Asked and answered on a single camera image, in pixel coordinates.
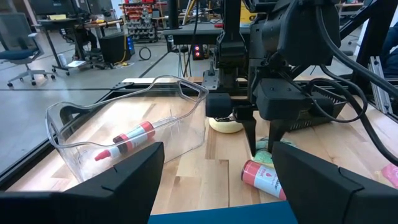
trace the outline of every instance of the computer monitor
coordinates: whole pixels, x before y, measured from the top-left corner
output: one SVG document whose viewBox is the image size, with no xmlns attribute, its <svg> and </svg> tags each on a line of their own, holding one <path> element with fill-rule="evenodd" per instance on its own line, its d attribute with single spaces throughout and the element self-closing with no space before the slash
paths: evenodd
<svg viewBox="0 0 398 224">
<path fill-rule="evenodd" d="M 36 16 L 76 14 L 77 9 L 75 0 L 30 0 L 30 6 Z"/>
</svg>

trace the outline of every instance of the transparent container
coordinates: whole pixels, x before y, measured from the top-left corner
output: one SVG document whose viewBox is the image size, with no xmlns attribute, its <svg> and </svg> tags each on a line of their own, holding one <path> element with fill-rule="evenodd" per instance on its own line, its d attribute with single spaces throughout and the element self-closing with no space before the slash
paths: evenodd
<svg viewBox="0 0 398 224">
<path fill-rule="evenodd" d="M 153 142 L 165 162 L 201 146 L 208 90 L 173 76 L 100 103 L 56 103 L 46 110 L 50 142 L 79 182 L 86 181 Z"/>
</svg>

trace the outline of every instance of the floor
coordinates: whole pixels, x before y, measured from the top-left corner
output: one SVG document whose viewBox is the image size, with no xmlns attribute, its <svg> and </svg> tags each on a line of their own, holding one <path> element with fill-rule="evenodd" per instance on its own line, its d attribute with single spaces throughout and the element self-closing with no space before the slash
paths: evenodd
<svg viewBox="0 0 398 224">
<path fill-rule="evenodd" d="M 71 60 L 74 46 L 67 44 L 58 33 L 51 33 L 56 51 L 64 54 Z M 343 40 L 342 49 L 353 50 L 356 41 L 348 45 L 348 41 L 359 35 L 359 30 L 352 33 L 353 36 Z M 51 71 L 51 65 L 55 64 L 50 47 L 44 35 L 39 34 L 38 42 L 42 45 L 45 54 L 29 65 L 31 69 Z M 14 81 L 14 87 L 7 87 L 7 81 L 25 71 L 25 66 L 15 66 L 11 63 L 0 64 L 0 173 L 15 163 L 23 155 L 31 151 L 41 143 L 47 133 L 44 125 L 45 109 L 59 101 L 71 101 L 78 105 L 86 105 L 95 102 L 106 94 L 110 88 L 125 78 L 138 78 L 158 59 L 165 55 L 167 48 L 164 40 L 153 44 L 136 44 L 136 53 L 142 47 L 150 48 L 152 57 L 150 60 L 141 61 L 138 54 L 130 59 L 130 66 L 115 70 L 98 69 L 74 69 L 68 77 L 65 72 L 58 71 L 57 78 L 51 80 L 37 76 L 37 86 L 32 86 L 28 78 L 24 82 Z M 192 62 L 193 76 L 202 76 L 208 69 L 210 61 Z M 310 74 L 313 67 L 304 73 Z M 333 60 L 330 67 L 332 72 L 346 74 L 351 70 Z M 171 53 L 149 70 L 144 77 L 158 77 L 160 75 L 177 75 L 178 55 Z M 317 67 L 313 74 L 322 74 Z"/>
</svg>

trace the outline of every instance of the black box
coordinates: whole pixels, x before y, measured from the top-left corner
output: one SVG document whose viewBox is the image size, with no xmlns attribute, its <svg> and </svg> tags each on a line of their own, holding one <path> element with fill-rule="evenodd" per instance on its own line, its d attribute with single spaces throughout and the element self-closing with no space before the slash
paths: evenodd
<svg viewBox="0 0 398 224">
<path fill-rule="evenodd" d="M 107 63 L 130 60 L 131 56 L 136 53 L 132 38 L 129 35 L 125 36 L 124 32 L 100 38 L 99 46 L 101 47 L 104 61 Z"/>
</svg>

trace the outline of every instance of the tape roll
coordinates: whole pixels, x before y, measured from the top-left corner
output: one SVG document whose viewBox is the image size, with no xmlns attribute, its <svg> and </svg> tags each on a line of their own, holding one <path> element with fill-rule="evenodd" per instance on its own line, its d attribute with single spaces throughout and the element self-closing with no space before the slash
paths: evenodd
<svg viewBox="0 0 398 224">
<path fill-rule="evenodd" d="M 216 121 L 214 118 L 209 118 L 209 125 L 219 133 L 236 133 L 243 129 L 243 125 L 236 121 Z"/>
</svg>

